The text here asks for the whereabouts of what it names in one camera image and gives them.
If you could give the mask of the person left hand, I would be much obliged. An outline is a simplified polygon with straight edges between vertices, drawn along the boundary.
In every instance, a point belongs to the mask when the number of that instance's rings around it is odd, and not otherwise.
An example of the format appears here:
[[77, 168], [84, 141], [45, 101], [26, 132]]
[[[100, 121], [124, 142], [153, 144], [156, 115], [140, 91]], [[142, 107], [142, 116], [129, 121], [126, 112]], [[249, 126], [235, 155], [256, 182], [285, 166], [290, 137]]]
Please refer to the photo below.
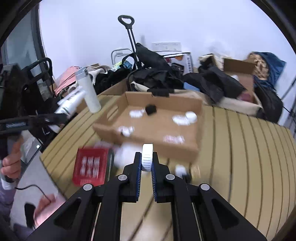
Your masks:
[[7, 176], [8, 178], [17, 179], [21, 174], [22, 143], [23, 138], [19, 137], [19, 139], [12, 145], [10, 154], [6, 156], [3, 160], [3, 167], [1, 168], [1, 173], [4, 176]]

